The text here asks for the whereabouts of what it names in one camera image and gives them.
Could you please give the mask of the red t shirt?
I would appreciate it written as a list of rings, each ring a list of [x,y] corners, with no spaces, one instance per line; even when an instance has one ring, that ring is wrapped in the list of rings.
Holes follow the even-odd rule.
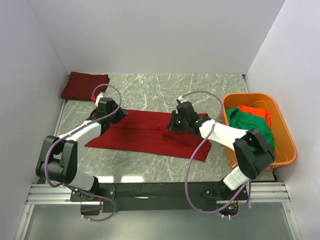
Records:
[[[104,134],[85,146],[187,159],[203,140],[188,131],[168,130],[170,113],[130,109],[127,112],[118,124],[111,124]]]

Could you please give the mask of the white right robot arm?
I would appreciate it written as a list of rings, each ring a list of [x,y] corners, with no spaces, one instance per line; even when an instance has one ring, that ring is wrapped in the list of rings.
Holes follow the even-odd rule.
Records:
[[[258,129],[237,129],[208,116],[200,117],[189,101],[177,101],[167,129],[177,133],[188,131],[202,138],[202,142],[193,151],[191,160],[208,140],[234,151],[237,166],[221,180],[222,185],[219,187],[221,197],[226,200],[232,199],[237,194],[238,187],[248,180],[256,179],[275,161],[274,152]]]

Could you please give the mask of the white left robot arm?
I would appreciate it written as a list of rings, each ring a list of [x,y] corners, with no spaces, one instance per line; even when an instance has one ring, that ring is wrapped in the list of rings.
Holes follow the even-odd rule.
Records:
[[[127,114],[112,98],[100,98],[96,108],[79,127],[44,139],[35,174],[42,179],[81,189],[88,201],[96,200],[100,195],[99,180],[78,169],[79,148],[102,136],[110,125],[118,124]]]

